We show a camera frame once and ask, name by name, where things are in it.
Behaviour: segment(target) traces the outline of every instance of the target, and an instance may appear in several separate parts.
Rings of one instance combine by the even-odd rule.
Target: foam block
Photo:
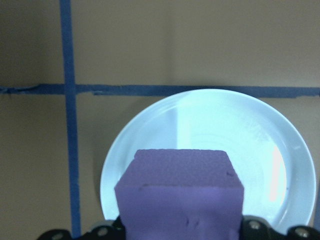
[[[127,240],[239,240],[244,187],[224,151],[138,150],[115,194]]]

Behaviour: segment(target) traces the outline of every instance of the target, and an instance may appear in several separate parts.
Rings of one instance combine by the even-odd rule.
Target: white plate
[[[114,186],[138,149],[226,151],[244,186],[243,215],[262,217],[281,233],[307,225],[316,197],[310,152],[295,127],[245,94],[202,89],[164,98],[134,117],[104,162],[103,215],[119,215]]]

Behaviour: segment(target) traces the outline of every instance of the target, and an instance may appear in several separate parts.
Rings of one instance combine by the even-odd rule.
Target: screw
[[[59,232],[59,233],[53,235],[53,236],[51,237],[51,239],[52,239],[52,240],[60,240],[60,239],[62,239],[63,237],[64,237],[64,234],[63,234],[62,232]]]
[[[249,222],[249,225],[252,229],[258,230],[261,227],[261,224],[258,221],[252,220]]]
[[[108,228],[101,227],[96,234],[98,235],[98,237],[103,237],[108,234]]]
[[[298,227],[294,231],[295,231],[296,234],[298,234],[298,236],[300,236],[302,238],[309,237],[309,232],[306,229],[302,228],[302,227]]]

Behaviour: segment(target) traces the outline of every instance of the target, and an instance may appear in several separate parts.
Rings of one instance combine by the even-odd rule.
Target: painter's tape
[[[64,95],[64,84],[38,84],[23,87],[0,86],[0,94]]]
[[[68,137],[69,186],[72,237],[81,236],[76,84],[72,38],[71,2],[60,0],[66,125]]]
[[[190,85],[76,85],[80,93],[92,93],[106,96],[170,96],[197,89],[224,89],[247,94],[255,98],[297,98],[302,96],[320,96],[320,87],[285,86],[190,86]]]
[[[320,87],[75,84],[77,94],[92,93],[93,95],[106,96],[167,97],[197,89],[225,89],[247,94],[255,98],[320,97]],[[64,84],[38,84],[28,87],[0,86],[0,94],[63,95],[64,93]]]

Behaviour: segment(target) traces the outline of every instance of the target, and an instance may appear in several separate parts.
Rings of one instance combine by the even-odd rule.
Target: blue tape line
[[[64,84],[38,84],[26,87],[0,86],[0,94],[64,95]]]
[[[73,238],[81,236],[78,133],[76,111],[76,84],[70,0],[60,0],[62,49],[64,65],[64,89],[66,126],[68,137],[69,187],[71,208],[71,232]]]
[[[255,98],[297,98],[320,96],[320,87],[279,87],[279,86],[186,86],[186,85],[76,85],[80,93],[107,96],[170,96],[197,89],[224,89],[244,93]]]
[[[76,84],[76,93],[106,96],[170,96],[196,89],[225,89],[244,93],[255,98],[320,97],[320,87],[289,86],[186,86],[186,85],[100,85]],[[63,95],[64,84],[39,84],[30,87],[0,86],[0,94]]]

